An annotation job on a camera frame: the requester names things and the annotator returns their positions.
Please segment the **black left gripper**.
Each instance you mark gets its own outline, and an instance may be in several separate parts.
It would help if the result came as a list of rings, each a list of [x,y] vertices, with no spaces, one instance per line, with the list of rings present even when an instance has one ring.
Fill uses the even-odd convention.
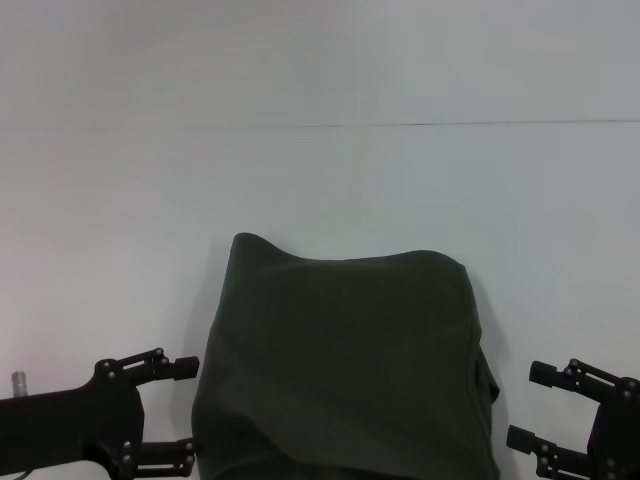
[[[162,348],[101,361],[70,390],[1,401],[1,473],[19,474],[93,461],[118,479],[188,478],[196,442],[142,442],[144,410],[137,386],[197,376],[196,356],[170,360]]]

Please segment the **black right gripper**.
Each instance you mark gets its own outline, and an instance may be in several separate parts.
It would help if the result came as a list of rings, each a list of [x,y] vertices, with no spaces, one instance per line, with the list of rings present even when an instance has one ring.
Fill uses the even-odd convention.
[[[542,479],[639,478],[639,381],[617,377],[577,359],[566,367],[534,361],[529,380],[547,388],[574,392],[600,403],[588,453],[558,446],[535,433],[510,425],[506,445],[536,457]]]

